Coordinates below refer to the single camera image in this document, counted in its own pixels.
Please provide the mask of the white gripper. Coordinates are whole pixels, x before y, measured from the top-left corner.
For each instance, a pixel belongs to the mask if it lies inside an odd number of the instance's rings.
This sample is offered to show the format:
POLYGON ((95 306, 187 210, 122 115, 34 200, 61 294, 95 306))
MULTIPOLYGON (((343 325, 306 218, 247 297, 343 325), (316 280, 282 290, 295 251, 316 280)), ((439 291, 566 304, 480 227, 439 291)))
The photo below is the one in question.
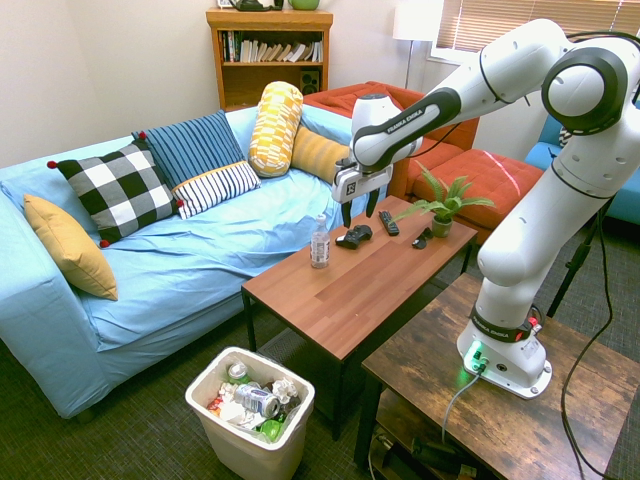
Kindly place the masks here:
POLYGON ((373 191, 387 185, 391 181, 392 173, 392 165, 377 172, 365 173, 361 170, 361 165, 350 158, 335 163, 332 198, 342 203, 341 213, 345 228, 351 225, 351 201, 358 196, 369 193, 366 216, 372 217, 379 199, 379 193, 373 191))

